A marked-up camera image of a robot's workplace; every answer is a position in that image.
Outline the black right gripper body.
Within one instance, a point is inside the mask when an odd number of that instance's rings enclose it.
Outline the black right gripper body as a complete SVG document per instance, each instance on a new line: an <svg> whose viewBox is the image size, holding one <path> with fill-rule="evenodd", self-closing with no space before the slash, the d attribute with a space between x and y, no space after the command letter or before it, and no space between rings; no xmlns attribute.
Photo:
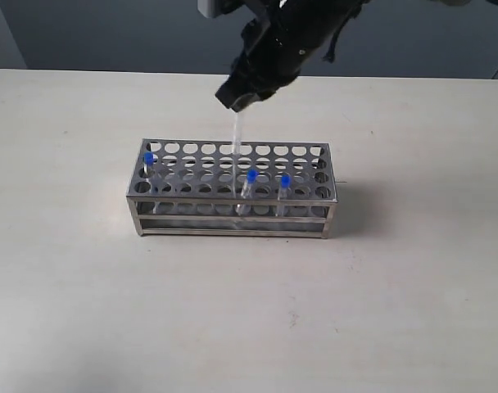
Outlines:
<svg viewBox="0 0 498 393"><path fill-rule="evenodd" d="M242 68L249 86L285 87L324 44L323 60L333 63L339 35L354 18L354 1L271 1L268 17L242 31L244 48L232 70Z"/></svg>

